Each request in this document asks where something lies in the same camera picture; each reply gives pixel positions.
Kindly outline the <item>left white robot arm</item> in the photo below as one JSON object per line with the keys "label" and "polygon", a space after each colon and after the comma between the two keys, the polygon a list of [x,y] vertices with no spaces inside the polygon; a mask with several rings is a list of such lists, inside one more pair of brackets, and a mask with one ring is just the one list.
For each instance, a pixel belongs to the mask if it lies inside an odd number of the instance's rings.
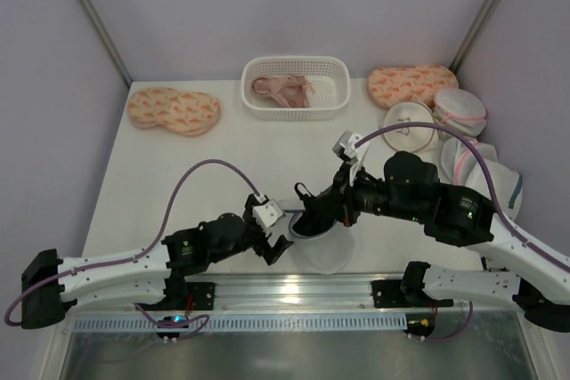
{"label": "left white robot arm", "polygon": [[190,291],[187,278],[252,250],[272,265],[291,247],[269,242],[285,213],[274,200],[250,195],[243,215],[221,214],[161,238],[151,249],[92,258],[61,258],[54,249],[36,255],[21,274],[23,329],[50,327],[69,310],[136,303],[147,311],[180,310]]}

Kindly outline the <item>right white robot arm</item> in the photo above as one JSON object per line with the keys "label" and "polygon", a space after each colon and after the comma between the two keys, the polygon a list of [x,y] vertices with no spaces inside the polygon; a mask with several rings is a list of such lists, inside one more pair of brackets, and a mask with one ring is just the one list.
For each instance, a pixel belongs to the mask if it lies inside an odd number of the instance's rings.
{"label": "right white robot arm", "polygon": [[501,271],[454,271],[427,262],[407,265],[400,283],[411,306],[447,306],[454,300],[503,305],[538,327],[569,330],[569,276],[562,258],[528,238],[521,242],[491,200],[467,187],[440,182],[436,166],[405,151],[395,153],[377,179],[365,170],[349,179],[344,163],[319,195],[301,199],[313,224],[353,226],[360,214],[415,222],[439,243],[477,252]]}

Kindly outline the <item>black bra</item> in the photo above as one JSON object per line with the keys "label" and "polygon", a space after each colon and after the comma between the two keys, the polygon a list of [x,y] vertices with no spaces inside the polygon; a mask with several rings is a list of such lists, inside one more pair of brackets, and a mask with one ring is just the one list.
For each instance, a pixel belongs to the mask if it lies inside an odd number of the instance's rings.
{"label": "black bra", "polygon": [[313,238],[328,231],[338,222],[340,204],[333,185],[314,195],[302,182],[297,182],[294,191],[305,209],[292,226],[297,235]]}

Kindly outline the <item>white mesh bag blue trim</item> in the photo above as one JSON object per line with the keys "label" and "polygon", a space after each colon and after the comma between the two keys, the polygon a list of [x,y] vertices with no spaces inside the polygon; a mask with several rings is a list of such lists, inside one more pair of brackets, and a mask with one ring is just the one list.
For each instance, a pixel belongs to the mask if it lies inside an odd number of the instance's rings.
{"label": "white mesh bag blue trim", "polygon": [[285,252],[285,259],[296,272],[332,275],[340,273],[351,261],[355,241],[351,231],[336,223],[328,231],[313,238],[303,237],[292,226],[301,216],[299,210],[289,210],[287,239],[294,245]]}

